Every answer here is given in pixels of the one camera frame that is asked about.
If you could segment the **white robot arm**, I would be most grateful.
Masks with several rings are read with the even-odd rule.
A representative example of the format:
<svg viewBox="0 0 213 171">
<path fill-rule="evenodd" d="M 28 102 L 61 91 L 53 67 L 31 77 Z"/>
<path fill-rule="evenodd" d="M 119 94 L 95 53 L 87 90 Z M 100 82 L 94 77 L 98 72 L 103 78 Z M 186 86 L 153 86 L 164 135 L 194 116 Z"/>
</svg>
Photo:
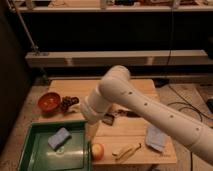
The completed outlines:
<svg viewBox="0 0 213 171">
<path fill-rule="evenodd" d="M 86 121 L 97 123 L 116 103 L 143 117 L 213 166 L 213 129 L 143 95 L 129 79 L 130 72 L 126 67 L 111 67 L 80 104 Z"/>
</svg>

